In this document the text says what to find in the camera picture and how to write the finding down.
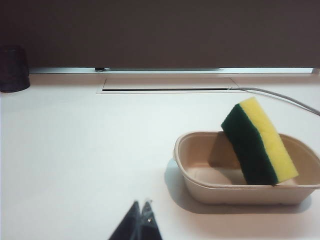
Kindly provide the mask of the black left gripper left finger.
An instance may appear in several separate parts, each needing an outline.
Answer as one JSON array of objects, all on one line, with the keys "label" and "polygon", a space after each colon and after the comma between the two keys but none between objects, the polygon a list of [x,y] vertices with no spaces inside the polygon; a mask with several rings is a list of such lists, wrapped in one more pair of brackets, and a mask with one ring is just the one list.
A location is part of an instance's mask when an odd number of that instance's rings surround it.
[{"label": "black left gripper left finger", "polygon": [[137,240],[140,223],[140,206],[134,201],[109,240]]}]

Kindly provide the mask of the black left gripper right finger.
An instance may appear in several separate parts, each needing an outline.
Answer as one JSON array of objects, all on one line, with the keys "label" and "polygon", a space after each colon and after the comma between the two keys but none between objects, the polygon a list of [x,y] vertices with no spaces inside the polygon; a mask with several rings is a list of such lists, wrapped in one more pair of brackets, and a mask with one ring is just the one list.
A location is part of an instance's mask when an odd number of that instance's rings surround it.
[{"label": "black left gripper right finger", "polygon": [[141,212],[141,239],[142,240],[162,240],[162,236],[155,219],[151,206],[152,201],[144,203]]}]

